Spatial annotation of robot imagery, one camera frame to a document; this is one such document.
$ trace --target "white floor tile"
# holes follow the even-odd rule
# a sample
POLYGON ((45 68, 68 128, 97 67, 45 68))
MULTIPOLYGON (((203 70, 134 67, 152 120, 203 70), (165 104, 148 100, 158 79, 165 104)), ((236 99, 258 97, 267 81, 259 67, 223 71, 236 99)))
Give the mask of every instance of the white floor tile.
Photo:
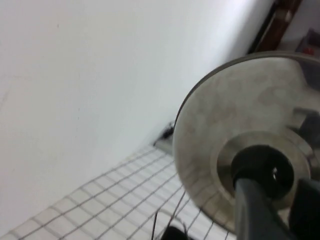
POLYGON ((99 213, 105 208, 101 203, 97 202, 95 199, 90 199, 86 203, 82 204, 82 207, 92 213, 93 215, 99 213))
POLYGON ((46 227, 51 229, 55 233, 58 233, 60 236, 64 236, 76 228, 64 216, 60 216, 57 219, 53 220, 46 227))
POLYGON ((91 218, 91 216, 82 210, 80 207, 73 209, 72 211, 65 214, 66 217, 70 218, 72 221, 78 225, 83 224, 85 221, 91 218))
POLYGON ((95 198, 101 201, 102 203, 104 203, 104 205, 106 206, 109 206, 110 204, 114 203, 118 199, 118 197, 115 197, 113 194, 110 194, 110 192, 108 191, 104 191, 103 193, 97 195, 95 198))
POLYGON ((123 233, 125 236, 130 236, 136 229, 138 225, 134 225, 126 219, 122 219, 119 223, 117 223, 114 228, 117 231, 123 233))
POLYGON ((64 238, 65 240, 93 240, 90 236, 85 234, 80 229, 74 231, 64 238))
POLYGON ((101 240, 125 240, 126 238, 110 229, 101 238, 101 240))
POLYGON ((24 240, 57 240, 57 239, 58 239, 57 237, 52 235, 50 232, 48 232, 44 228, 41 228, 24 238, 24 240))
POLYGON ((86 223, 83 227, 86 231, 91 233, 95 238, 101 235, 104 231, 106 231, 109 227, 105 224, 99 222, 95 218, 86 223))
POLYGON ((69 195, 69 197, 75 200, 79 204, 83 203, 84 201, 90 198, 90 196, 81 189, 74 191, 69 195))
POLYGON ((98 184, 100 184, 104 189, 109 188, 115 184, 115 181, 111 180, 106 176, 101 176, 95 180, 98 184))
POLYGON ((70 199, 63 198, 60 201, 58 201, 55 205, 53 205, 55 208, 60 210, 61 212, 66 212, 76 206, 70 199))
POLYGON ((96 183, 90 182, 82 187, 85 191, 87 191, 90 195, 94 196, 98 193, 101 193, 103 189, 99 187, 96 183))
POLYGON ((117 201, 115 204, 112 205, 112 208, 114 210, 116 210, 117 212, 125 215, 127 214, 131 209, 132 207, 125 204, 123 201, 119 200, 117 201))
POLYGON ((38 223, 36 223, 35 221, 30 219, 30 220, 26 221, 25 223, 23 223, 22 225, 18 226, 14 230, 14 232, 16 234, 18 234, 20 237, 23 237, 39 227, 40 227, 40 225, 38 223))
POLYGON ((18 240, 18 239, 11 234, 7 234, 7 235, 0 237, 0 240, 18 240))
POLYGON ((108 223, 109 226, 111 226, 114 223, 116 223, 119 219, 121 219, 122 216, 108 208, 104 210, 102 213, 100 213, 98 217, 104 222, 108 223))
POLYGON ((41 224, 46 224, 47 222, 51 221, 52 219, 56 218, 59 215, 60 214, 56 210, 52 208, 47 208, 46 210, 42 211, 34 218, 37 221, 39 221, 41 224))

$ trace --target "grout line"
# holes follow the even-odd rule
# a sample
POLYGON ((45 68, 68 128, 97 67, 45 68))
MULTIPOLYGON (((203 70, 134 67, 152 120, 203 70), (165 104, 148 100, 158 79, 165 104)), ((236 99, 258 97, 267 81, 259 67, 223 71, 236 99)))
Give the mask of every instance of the grout line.
MULTIPOLYGON (((85 189, 82 189, 84 192, 86 192, 89 196, 91 196, 91 194, 87 191, 87 190, 85 190, 85 189)), ((112 212, 114 212, 114 213, 116 213, 116 214, 118 214, 119 216, 121 216, 122 215, 122 213, 121 212, 118 212, 117 210, 115 210, 115 209, 113 209, 111 206, 107 206, 104 202, 102 202, 100 199, 98 199, 98 198, 95 198, 95 200, 97 201, 97 202, 99 202, 101 205, 103 205, 104 207, 107 207, 107 209, 110 209, 112 212)), ((128 222, 130 222, 131 224, 133 224, 135 227, 139 227, 139 226, 137 226, 136 225, 136 223, 133 221, 133 220, 131 220, 130 218, 126 218, 126 220, 128 221, 128 222)))
POLYGON ((227 240, 228 235, 229 235, 229 231, 226 232, 226 236, 225 236, 224 240, 227 240))
MULTIPOLYGON (((166 156, 166 154, 164 154, 164 155, 162 155, 162 156, 160 156, 160 157, 156 158, 155 160, 153 160, 153 161, 149 162, 149 163, 148 163, 148 164, 146 164, 145 166, 142 166, 141 168, 139 168, 136 172, 139 172, 139 171, 141 171, 141 170, 145 169, 145 168, 146 168, 146 167, 148 167, 149 165, 151 165, 151 164, 155 163, 156 161, 159 161, 160 159, 164 158, 165 156, 166 156)), ((95 195, 93 196, 93 198, 95 198, 96 196, 98 196, 98 195, 102 194, 103 192, 107 191, 108 189, 110 189, 111 187, 115 186, 116 184, 118 184, 119 182, 121 182, 121 181, 123 181, 123 180, 124 180, 124 178, 123 178, 123 179, 121 179, 121 180, 119 180, 119 181, 117 181, 117 182, 115 182, 113 185, 111 185, 111 186, 107 187, 104 191, 98 192, 97 194, 95 194, 95 195)), ((79 206, 81 206, 81 205, 85 204, 86 202, 88 202, 89 200, 91 200, 91 199, 93 199, 93 198, 88 198, 87 200, 85 200, 85 201, 83 201, 83 202, 79 203, 78 205, 76 205, 76 206, 74 206, 73 208, 69 209, 68 211, 66 211, 66 212, 62 213, 61 215, 58 215, 58 216, 54 217, 53 219, 51 219, 50 221, 48 221, 47 223, 45 223, 43 226, 48 225, 48 224, 49 224, 49 223, 51 223, 52 221, 54 221, 54 220, 56 220, 57 218, 59 218, 59 217, 61 217, 61 216, 65 215, 66 213, 71 212, 72 210, 74 210, 74 209, 78 208, 79 206)), ((38 227, 38 228, 36 228, 35 230, 33 230, 33 231, 29 232, 29 233, 28 233, 28 234, 26 234, 25 236, 23 236, 23 237, 19 238, 18 240, 22 240, 23 238, 26 238, 27 236, 29 236, 29 235, 33 234, 34 232, 38 231, 39 229, 41 229, 41 226, 40 226, 40 227, 38 227)))
MULTIPOLYGON (((131 179, 131 182, 134 182, 134 183, 136 183, 136 184, 139 184, 138 182, 136 182, 135 180, 132 180, 131 179)), ((123 188, 123 189, 125 189, 125 190, 128 190, 129 191, 129 189, 127 188, 127 187, 125 187, 125 186, 123 186, 123 185, 121 185, 121 184, 119 184, 119 186, 121 187, 121 188, 123 188)), ((141 186, 141 188, 143 188, 143 189, 145 189, 146 191, 148 191, 148 192, 150 192, 150 191, 152 191, 151 189, 148 189, 147 187, 145 187, 145 186, 141 186)), ((153 194, 154 196, 156 196, 159 200, 162 200, 162 201, 165 201, 166 200, 166 198, 165 197, 162 197, 162 196, 160 196, 160 195, 158 195, 156 192, 153 194)), ((155 205, 153 205, 151 202, 149 202, 149 201, 147 201, 147 203, 149 204, 149 205, 152 205, 152 206, 154 206, 155 208, 158 208, 158 206, 155 206, 155 205)), ((175 207, 176 205, 173 203, 173 202, 168 202, 170 205, 172 205, 173 207, 175 207)))
POLYGON ((116 167, 113 167, 113 168, 111 168, 110 170, 106 171, 105 173, 102 173, 101 175, 99 175, 99 176, 91 179, 90 181, 88 181, 88 182, 86 182, 85 184, 81 185, 79 188, 82 188, 83 186, 91 183, 92 181, 95 181, 95 180, 97 180, 97 179, 101 178, 102 176, 105 176, 105 175, 107 175, 107 174, 109 174, 109 173, 112 173, 112 172, 116 171, 117 169, 122 168, 122 167, 124 167, 124 166, 126 166, 126 165, 128 165, 128 164, 130 164, 130 163, 134 163, 134 162, 137 161, 138 159, 141 159, 141 158, 143 158, 143 157, 145 157, 145 156, 147 156, 147 155, 149 155, 149 154, 152 154, 152 153, 155 152, 155 151, 156 151, 156 149, 154 148, 154 149, 152 149, 152 150, 149 150, 149 151, 143 153, 142 155, 139 155, 139 156, 135 157, 134 159, 125 161, 124 163, 122 163, 122 164, 120 164, 120 165, 118 165, 118 166, 116 166, 116 167))
MULTIPOLYGON (((165 166, 163 169, 165 169, 165 168, 167 168, 167 167, 169 167, 170 165, 172 164, 172 162, 171 163, 169 163, 167 166, 165 166)), ((153 176, 155 176, 155 175, 157 175, 158 173, 160 173, 162 170, 160 170, 160 171, 158 171, 158 172, 156 172, 156 173, 154 173, 154 175, 153 176)), ((113 203, 111 203, 108 207, 110 207, 110 206, 112 206, 113 204, 115 204, 116 202, 118 202, 119 200, 121 200, 124 196, 126 196, 126 195, 128 195, 130 192, 127 192, 126 194, 124 194, 123 196, 121 196, 119 199, 117 199, 116 201, 114 201, 113 203)), ((106 207, 106 208, 104 208, 104 209, 102 209, 101 211, 99 211, 97 214, 95 214, 93 217, 95 218, 96 216, 98 216, 100 213, 102 213, 104 210, 106 210, 108 207, 106 207)), ((87 222, 89 222, 91 219, 89 219, 89 220, 87 220, 87 221, 85 221, 84 223, 82 223, 79 227, 82 227, 83 225, 85 225, 87 222)), ((73 231, 71 231, 71 232, 69 232, 69 233, 67 233, 67 234, 65 234, 62 238, 64 238, 64 237, 66 237, 67 235, 69 235, 69 234, 71 234, 71 233, 73 233, 74 232, 74 230, 73 231)))
MULTIPOLYGON (((38 221, 35 217, 31 218, 33 221, 35 221, 37 224, 39 224, 40 226, 42 226, 42 223, 40 221, 38 221)), ((53 236, 55 236, 57 239, 61 237, 61 235, 57 232, 55 232, 54 230, 52 230, 50 227, 47 226, 43 226, 41 227, 43 229, 45 229, 47 232, 49 232, 50 234, 52 234, 53 236)))
MULTIPOLYGON (((183 186, 181 185, 181 187, 179 187, 174 193, 172 193, 172 195, 158 208, 160 209, 161 207, 163 207, 167 201, 169 201, 170 198, 172 198, 183 186)), ((130 239, 132 238, 133 235, 135 235, 142 227, 143 225, 145 225, 154 215, 155 213, 158 211, 158 209, 156 209, 140 226, 139 228, 137 228, 133 233, 131 233, 131 235, 127 238, 130 239)))
POLYGON ((200 215, 200 210, 199 212, 196 214, 196 216, 194 217, 194 219, 192 220, 192 222, 190 223, 190 225, 188 226, 188 228, 186 229, 186 232, 189 231, 189 229, 192 227, 192 225, 194 224, 194 222, 196 221, 196 219, 198 218, 198 216, 200 215))
MULTIPOLYGON (((53 210, 55 210, 57 213, 59 213, 59 214, 62 214, 63 212, 62 211, 60 211, 58 208, 56 208, 55 206, 50 206, 50 208, 51 209, 53 209, 53 210)), ((74 222, 69 216, 67 216, 66 214, 65 215, 63 215, 63 217, 65 217, 73 226, 75 226, 76 228, 78 227, 78 224, 76 223, 76 222, 74 222)), ((79 228, 79 230, 80 231, 82 231, 83 233, 85 233, 86 235, 88 235, 89 237, 91 237, 92 239, 94 239, 95 238, 95 236, 93 236, 90 232, 88 232, 87 230, 85 230, 85 229, 82 229, 82 228, 79 228)))
MULTIPOLYGON (((113 192, 108 192, 110 195, 112 195, 112 196, 114 196, 114 197, 116 197, 116 198, 119 198, 119 196, 117 196, 117 195, 115 195, 113 192)), ((130 192, 132 195, 134 195, 134 196, 137 196, 137 194, 136 193, 134 193, 134 192, 130 192)), ((131 204, 130 202, 128 202, 128 201, 126 201, 126 200, 124 200, 124 199, 122 199, 122 201, 125 203, 125 204, 127 204, 128 206, 130 206, 130 207, 132 207, 132 208, 134 208, 135 207, 135 205, 134 204, 131 204)), ((158 208, 158 206, 156 206, 156 205, 153 205, 153 204, 151 204, 149 201, 145 201, 147 204, 149 204, 151 207, 153 207, 153 208, 155 208, 155 209, 157 209, 158 208)), ((116 213, 116 214, 119 214, 119 215, 121 215, 122 213, 119 213, 118 211, 116 211, 115 209, 113 209, 112 207, 110 207, 110 210, 111 211, 113 211, 114 213, 116 213)), ((149 217, 149 213, 147 213, 147 212, 145 212, 145 211, 143 211, 143 210, 141 210, 141 209, 136 209, 137 210, 137 212, 139 212, 139 213, 141 213, 142 215, 144 215, 145 217, 149 217)))
POLYGON ((211 223, 211 226, 209 227, 208 231, 206 232, 203 240, 206 240, 207 236, 209 235, 210 230, 212 229, 212 226, 214 225, 214 222, 211 223))

